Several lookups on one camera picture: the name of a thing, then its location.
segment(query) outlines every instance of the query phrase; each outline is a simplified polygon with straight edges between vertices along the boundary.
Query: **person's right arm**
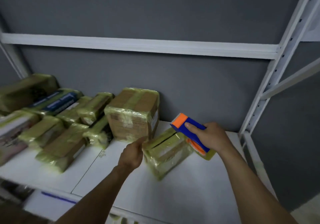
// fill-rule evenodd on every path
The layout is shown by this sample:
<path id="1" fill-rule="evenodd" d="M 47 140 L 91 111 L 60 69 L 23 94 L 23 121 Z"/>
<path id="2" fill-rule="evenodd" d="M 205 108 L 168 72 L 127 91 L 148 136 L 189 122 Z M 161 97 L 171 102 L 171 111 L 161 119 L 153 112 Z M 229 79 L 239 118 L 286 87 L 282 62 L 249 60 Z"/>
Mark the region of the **person's right arm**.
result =
<path id="1" fill-rule="evenodd" d="M 204 124 L 205 130 L 186 123 L 206 147 L 221 157 L 234 192 L 242 224 L 298 224 L 251 171 L 217 123 Z"/>

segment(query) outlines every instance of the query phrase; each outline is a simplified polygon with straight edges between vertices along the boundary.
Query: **forearm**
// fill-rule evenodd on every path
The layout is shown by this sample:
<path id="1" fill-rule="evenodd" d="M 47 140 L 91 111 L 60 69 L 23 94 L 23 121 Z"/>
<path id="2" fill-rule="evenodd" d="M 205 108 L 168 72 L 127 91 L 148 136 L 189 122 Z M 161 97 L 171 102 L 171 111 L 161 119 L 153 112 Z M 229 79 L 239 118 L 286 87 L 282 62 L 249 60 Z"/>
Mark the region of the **forearm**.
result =
<path id="1" fill-rule="evenodd" d="M 89 194 L 60 217 L 56 224 L 102 224 L 131 170 L 116 166 Z"/>
<path id="2" fill-rule="evenodd" d="M 219 153 L 226 166 L 243 224 L 294 223 L 234 147 Z"/>

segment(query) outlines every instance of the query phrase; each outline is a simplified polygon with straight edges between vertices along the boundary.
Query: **blue and orange device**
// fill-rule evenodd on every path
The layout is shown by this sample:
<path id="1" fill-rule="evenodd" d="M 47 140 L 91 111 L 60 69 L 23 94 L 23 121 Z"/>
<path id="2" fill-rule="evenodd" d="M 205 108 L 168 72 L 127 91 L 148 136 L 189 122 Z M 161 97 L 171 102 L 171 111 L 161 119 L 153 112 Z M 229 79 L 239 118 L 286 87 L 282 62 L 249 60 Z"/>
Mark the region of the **blue and orange device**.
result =
<path id="1" fill-rule="evenodd" d="M 186 128 L 186 126 L 184 125 L 185 123 L 192 124 L 201 130 L 206 129 L 206 127 L 189 118 L 183 113 L 179 113 L 178 116 L 170 123 L 171 127 L 175 129 L 176 132 L 181 132 L 186 137 L 188 137 L 186 140 L 187 143 L 192 146 L 192 148 L 200 157 L 204 158 L 205 160 L 210 160 L 216 152 L 203 145 L 197 135 Z"/>

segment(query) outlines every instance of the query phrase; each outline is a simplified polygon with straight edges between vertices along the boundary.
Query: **blue line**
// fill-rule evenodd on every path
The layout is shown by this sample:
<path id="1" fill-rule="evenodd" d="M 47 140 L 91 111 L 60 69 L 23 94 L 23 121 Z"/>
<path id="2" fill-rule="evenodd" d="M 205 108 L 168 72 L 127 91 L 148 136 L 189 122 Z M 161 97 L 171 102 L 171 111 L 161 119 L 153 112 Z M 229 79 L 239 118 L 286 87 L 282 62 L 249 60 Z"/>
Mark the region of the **blue line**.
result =
<path id="1" fill-rule="evenodd" d="M 43 192 L 43 191 L 41 191 L 41 194 L 49 196 L 49 197 L 52 197 L 52 198 L 55 198 L 55 199 L 58 199 L 58 200 L 63 200 L 63 201 L 66 201 L 66 202 L 70 202 L 72 204 L 77 204 L 77 202 L 75 202 L 75 201 L 68 200 L 68 199 L 65 199 L 65 198 L 62 198 L 62 197 L 59 197 L 59 196 L 56 196 L 56 195 L 53 195 L 53 194 L 49 194 L 49 193 L 46 193 L 46 192 Z"/>

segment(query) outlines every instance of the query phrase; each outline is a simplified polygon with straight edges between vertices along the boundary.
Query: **human hand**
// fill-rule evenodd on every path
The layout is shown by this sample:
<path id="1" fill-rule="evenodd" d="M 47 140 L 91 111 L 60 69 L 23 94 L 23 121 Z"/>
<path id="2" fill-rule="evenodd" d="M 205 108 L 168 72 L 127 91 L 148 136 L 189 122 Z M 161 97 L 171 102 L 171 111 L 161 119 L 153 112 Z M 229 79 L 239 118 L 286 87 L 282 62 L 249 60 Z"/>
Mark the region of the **human hand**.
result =
<path id="1" fill-rule="evenodd" d="M 118 166 L 124 166 L 130 172 L 140 166 L 143 158 L 142 143 L 147 137 L 141 137 L 138 140 L 126 146 L 120 155 Z"/>
<path id="2" fill-rule="evenodd" d="M 226 132 L 218 125 L 218 123 L 210 122 L 204 124 L 206 127 L 204 130 L 199 129 L 190 123 L 185 123 L 185 126 L 189 131 L 197 135 L 203 145 L 218 153 L 224 149 L 233 147 Z"/>

